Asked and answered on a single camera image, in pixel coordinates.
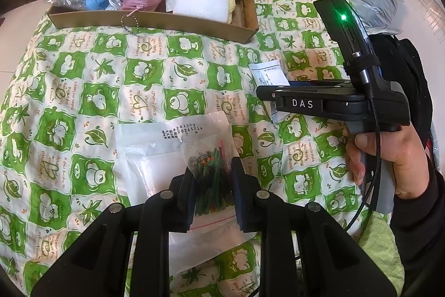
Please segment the person's right hand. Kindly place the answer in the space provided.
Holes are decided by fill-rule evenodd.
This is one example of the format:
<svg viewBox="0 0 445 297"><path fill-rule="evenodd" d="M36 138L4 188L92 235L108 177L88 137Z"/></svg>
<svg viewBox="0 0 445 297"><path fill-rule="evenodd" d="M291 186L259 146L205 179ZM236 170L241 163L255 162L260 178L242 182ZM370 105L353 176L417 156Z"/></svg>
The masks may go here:
<svg viewBox="0 0 445 297"><path fill-rule="evenodd" d="M343 135L348 140L346 152L352 179L356 185L361 185L366 172L361 153L376 153L376 137L372 133L353 136L347 128ZM380 156L393 165L395 194L405 200L421 196L429 184L428 158L413 125L403 126L395 132L382 132L380 138Z"/></svg>

